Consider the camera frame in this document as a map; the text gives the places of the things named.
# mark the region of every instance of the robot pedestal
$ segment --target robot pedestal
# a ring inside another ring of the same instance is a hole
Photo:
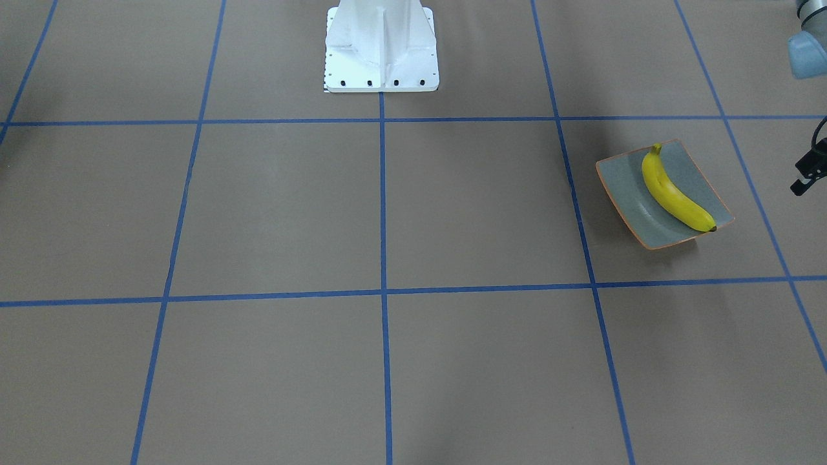
[[[419,0],[341,0],[327,12],[327,92],[428,92],[439,86],[433,12]]]

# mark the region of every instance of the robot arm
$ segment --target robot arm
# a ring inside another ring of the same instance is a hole
[[[796,0],[801,32],[787,42],[798,79],[827,74],[827,0]]]

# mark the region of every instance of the gray plate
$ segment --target gray plate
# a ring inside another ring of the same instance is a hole
[[[680,140],[662,143],[661,158],[669,178],[687,197],[706,209],[718,229],[735,217],[724,205]],[[689,241],[707,232],[686,226],[657,203],[643,182],[640,165],[651,147],[597,162],[597,174],[620,217],[632,234],[650,250]]]

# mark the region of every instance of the floor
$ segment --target floor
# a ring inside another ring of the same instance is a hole
[[[794,5],[431,0],[334,95],[334,3],[0,0],[0,463],[827,463]],[[736,219],[653,252],[673,138]]]

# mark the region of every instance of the black cable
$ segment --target black cable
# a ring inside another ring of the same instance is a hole
[[[825,124],[827,124],[827,117],[822,119],[821,122],[819,123],[819,125],[817,127],[815,127],[815,132],[813,132],[813,140],[810,142],[810,146],[817,153],[821,153],[821,151],[819,151],[818,149],[815,148],[815,144],[819,143],[819,132],[821,132],[821,128],[824,127]]]

